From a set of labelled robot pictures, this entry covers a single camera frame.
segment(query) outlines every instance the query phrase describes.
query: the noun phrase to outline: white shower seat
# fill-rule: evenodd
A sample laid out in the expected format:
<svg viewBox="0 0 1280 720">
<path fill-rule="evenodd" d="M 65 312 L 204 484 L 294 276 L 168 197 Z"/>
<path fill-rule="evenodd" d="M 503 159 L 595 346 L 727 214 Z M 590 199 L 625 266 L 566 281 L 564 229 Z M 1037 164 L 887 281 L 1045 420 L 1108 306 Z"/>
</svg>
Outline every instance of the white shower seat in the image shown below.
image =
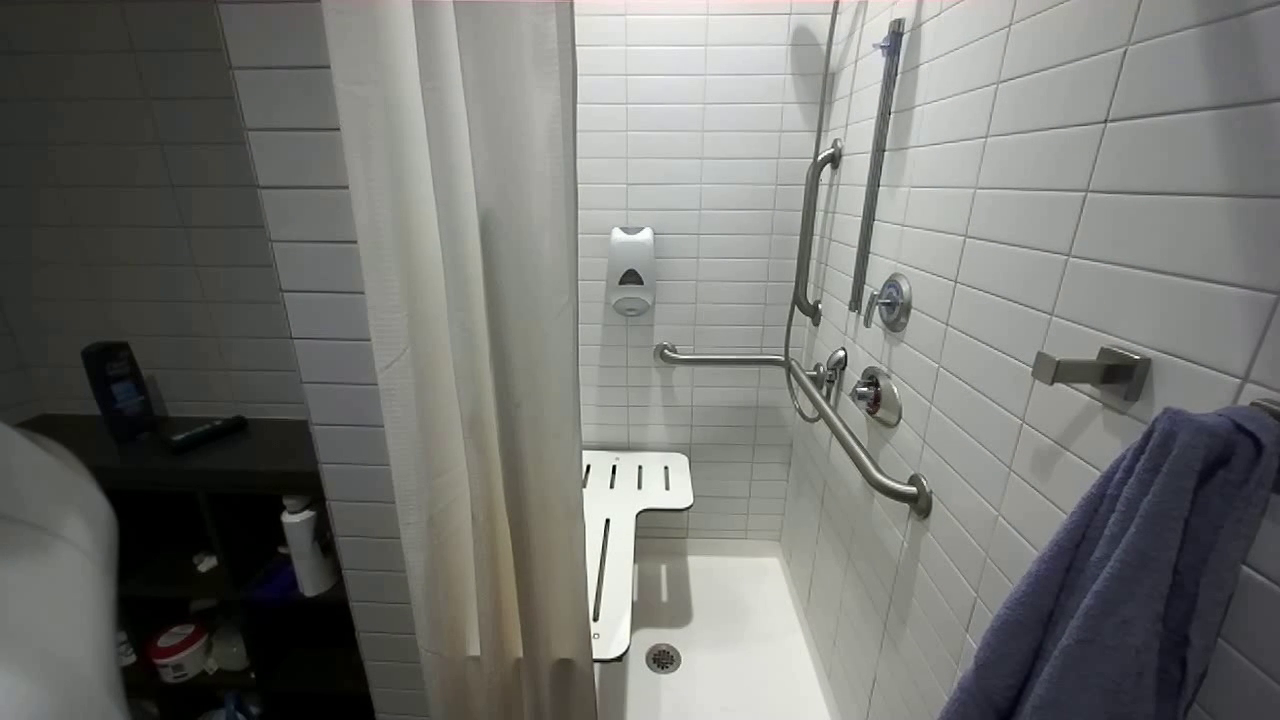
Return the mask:
<svg viewBox="0 0 1280 720">
<path fill-rule="evenodd" d="M 683 451 L 583 451 L 590 659 L 630 649 L 635 515 L 692 506 Z"/>
</svg>

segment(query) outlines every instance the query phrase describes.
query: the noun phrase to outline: towel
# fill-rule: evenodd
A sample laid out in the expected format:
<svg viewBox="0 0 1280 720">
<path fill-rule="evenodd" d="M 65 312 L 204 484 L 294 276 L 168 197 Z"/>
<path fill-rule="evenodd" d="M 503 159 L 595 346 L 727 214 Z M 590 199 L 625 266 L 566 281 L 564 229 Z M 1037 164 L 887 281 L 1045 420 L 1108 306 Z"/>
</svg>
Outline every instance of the towel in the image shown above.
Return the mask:
<svg viewBox="0 0 1280 720">
<path fill-rule="evenodd" d="M 1277 476 L 1267 411 L 1161 411 L 1005 599 L 945 720 L 1189 715 Z"/>
</svg>

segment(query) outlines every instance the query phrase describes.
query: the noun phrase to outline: shower floor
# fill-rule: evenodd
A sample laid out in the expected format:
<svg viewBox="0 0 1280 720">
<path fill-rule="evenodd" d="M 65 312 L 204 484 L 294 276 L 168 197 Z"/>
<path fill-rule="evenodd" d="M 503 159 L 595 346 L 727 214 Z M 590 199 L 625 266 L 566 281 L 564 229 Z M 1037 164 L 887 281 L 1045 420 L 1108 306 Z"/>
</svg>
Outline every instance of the shower floor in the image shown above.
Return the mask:
<svg viewBox="0 0 1280 720">
<path fill-rule="evenodd" d="M 650 670 L 650 643 L 678 669 Z M 829 720 L 778 556 L 639 543 L 630 651 L 598 662 L 603 720 Z"/>
</svg>

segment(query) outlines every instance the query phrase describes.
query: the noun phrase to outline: shower drain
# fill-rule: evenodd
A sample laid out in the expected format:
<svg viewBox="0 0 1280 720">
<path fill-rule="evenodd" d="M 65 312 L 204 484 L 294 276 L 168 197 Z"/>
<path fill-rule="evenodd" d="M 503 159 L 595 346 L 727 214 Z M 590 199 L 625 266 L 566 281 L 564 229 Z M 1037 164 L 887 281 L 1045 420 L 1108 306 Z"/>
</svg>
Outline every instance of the shower drain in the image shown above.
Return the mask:
<svg viewBox="0 0 1280 720">
<path fill-rule="evenodd" d="M 645 662 L 656 670 L 656 674 L 671 674 L 678 669 L 678 651 L 675 643 L 650 643 L 645 651 Z"/>
</svg>

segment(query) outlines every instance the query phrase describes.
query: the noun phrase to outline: shower curtain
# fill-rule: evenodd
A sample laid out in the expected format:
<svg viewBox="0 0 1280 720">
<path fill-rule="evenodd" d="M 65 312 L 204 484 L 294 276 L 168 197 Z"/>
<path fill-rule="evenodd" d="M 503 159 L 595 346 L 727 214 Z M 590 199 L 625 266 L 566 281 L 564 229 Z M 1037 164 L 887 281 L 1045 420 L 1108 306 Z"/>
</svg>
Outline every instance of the shower curtain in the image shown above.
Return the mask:
<svg viewBox="0 0 1280 720">
<path fill-rule="evenodd" d="M 433 720 L 587 720 L 566 0 L 324 0 Z"/>
</svg>

